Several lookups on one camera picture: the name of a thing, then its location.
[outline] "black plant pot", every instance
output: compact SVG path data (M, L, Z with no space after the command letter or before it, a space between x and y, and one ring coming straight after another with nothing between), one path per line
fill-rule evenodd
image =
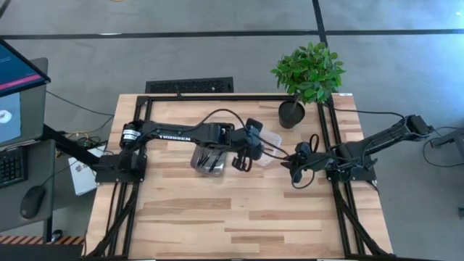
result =
M278 107L278 121L284 128L293 128L305 117L305 108L299 102L294 107L295 101L284 101Z

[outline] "floor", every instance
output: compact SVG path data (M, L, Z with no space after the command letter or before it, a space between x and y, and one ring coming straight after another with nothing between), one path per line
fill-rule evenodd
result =
M113 112L119 94L142 93L148 80L232 76L236 92L281 91L269 70L282 54L319 42L318 2L328 45L347 70L340 91L353 93L358 109L464 126L464 33L450 30L464 28L464 1L3 1L9 6L0 36L29 59L49 59L50 91L97 111ZM398 121L360 118L366 136ZM46 123L57 130L91 130L105 120L47 96ZM98 134L108 137L109 129ZM461 260L464 167L428 165L422 145L402 143L376 155L393 249L403 257ZM453 146L426 154L443 165L461 161ZM58 161L57 169L65 164ZM83 235L93 194L75 196L69 173L57 177L56 193L54 227ZM41 226L4 233L40 235Z

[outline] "green leaves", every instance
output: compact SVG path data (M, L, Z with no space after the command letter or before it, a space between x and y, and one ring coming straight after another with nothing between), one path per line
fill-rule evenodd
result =
M339 54L337 53L331 53L331 59L337 59L339 58Z
M305 98L310 98L311 96L314 95L314 89L307 89L306 91L304 91L304 97Z
M291 55L282 56L270 73L277 77L287 93L295 95L303 103L327 101L341 86L341 74L345 73L339 55L331 53L324 43L311 42L300 46Z
M318 99L320 99L322 96L324 96L324 91L322 88L320 88L318 91Z
M300 90L307 90L308 88L311 88L312 83L310 82L303 82L298 85L298 89Z

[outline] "wooden table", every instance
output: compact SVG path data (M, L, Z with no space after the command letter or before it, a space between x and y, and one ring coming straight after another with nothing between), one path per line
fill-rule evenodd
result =
M137 95L121 95L116 108L109 149L119 151L124 123L133 120ZM351 95L333 95L335 107L355 109ZM291 130L278 123L281 101L156 101L151 120L196 125L214 109L229 108L244 120L253 117L282 137L282 148L292 153L297 143L313 133L321 137L318 110L306 105L306 117ZM344 141L363 138L356 113L337 112ZM210 121L234 123L226 113ZM241 173L230 166L222 178L201 178L190 168L194 144L155 140L147 144L148 169L141 184L130 258L316 258L343 257L331 184L324 172L315 182L296 190L287 169L278 160L266 167L254 165ZM308 182L304 174L300 184ZM365 229L384 250L392 250L378 194L366 182L352 182L357 212ZM87 232L88 252L105 234L113 184L98 187ZM352 251L352 227L348 225ZM123 224L117 253L122 249Z

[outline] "potted plant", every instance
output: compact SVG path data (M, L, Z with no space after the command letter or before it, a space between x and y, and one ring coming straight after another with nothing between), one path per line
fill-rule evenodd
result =
M270 72L277 77L277 88L283 86L293 94L294 101L285 101L278 108L279 122L284 128L293 128L305 117L300 104L326 102L341 86L340 75L343 62L336 61L339 55L331 53L321 42L300 46L290 56L282 57L277 68Z

